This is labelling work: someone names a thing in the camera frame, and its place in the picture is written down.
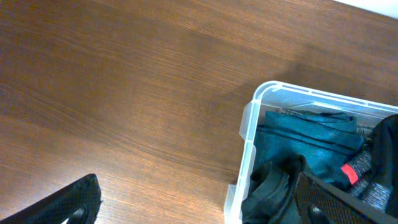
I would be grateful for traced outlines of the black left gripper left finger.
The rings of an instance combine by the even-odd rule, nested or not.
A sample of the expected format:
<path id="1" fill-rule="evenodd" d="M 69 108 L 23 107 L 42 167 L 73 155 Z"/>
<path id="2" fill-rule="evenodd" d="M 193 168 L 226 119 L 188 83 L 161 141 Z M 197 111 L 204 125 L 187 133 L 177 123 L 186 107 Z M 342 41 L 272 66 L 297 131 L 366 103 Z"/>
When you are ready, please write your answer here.
<path id="1" fill-rule="evenodd" d="M 1 223 L 94 224 L 100 211 L 101 189 L 95 174 L 88 174 Z"/>

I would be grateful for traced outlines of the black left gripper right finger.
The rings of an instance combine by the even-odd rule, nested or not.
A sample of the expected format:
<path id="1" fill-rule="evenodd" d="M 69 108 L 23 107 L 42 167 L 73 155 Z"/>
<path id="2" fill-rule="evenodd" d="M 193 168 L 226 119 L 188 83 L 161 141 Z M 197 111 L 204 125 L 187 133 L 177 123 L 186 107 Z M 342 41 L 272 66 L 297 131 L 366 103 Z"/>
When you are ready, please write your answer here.
<path id="1" fill-rule="evenodd" d="M 395 224 L 397 219 L 306 172 L 298 175 L 294 190 L 304 224 Z"/>

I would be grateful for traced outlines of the dark blue jeans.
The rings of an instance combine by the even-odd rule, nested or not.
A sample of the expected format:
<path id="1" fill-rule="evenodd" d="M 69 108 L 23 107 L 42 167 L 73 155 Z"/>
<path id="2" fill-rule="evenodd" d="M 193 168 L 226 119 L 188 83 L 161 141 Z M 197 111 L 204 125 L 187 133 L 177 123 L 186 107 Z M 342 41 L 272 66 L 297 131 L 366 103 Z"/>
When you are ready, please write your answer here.
<path id="1" fill-rule="evenodd" d="M 315 176 L 345 190 L 350 182 L 341 166 L 364 144 L 356 130 L 356 118 L 344 113 L 267 111 L 254 137 L 253 169 L 267 161 L 279 164 L 287 158 L 303 156 Z"/>

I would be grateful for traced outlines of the black garment with red tag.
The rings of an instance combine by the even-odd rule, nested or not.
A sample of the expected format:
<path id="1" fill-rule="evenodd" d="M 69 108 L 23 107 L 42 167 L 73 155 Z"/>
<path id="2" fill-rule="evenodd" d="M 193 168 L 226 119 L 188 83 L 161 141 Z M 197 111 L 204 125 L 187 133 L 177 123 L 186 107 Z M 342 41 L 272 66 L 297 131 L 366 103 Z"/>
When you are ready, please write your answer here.
<path id="1" fill-rule="evenodd" d="M 377 124 L 361 152 L 341 170 L 351 182 L 348 193 L 360 201 L 397 217 L 397 115 Z"/>

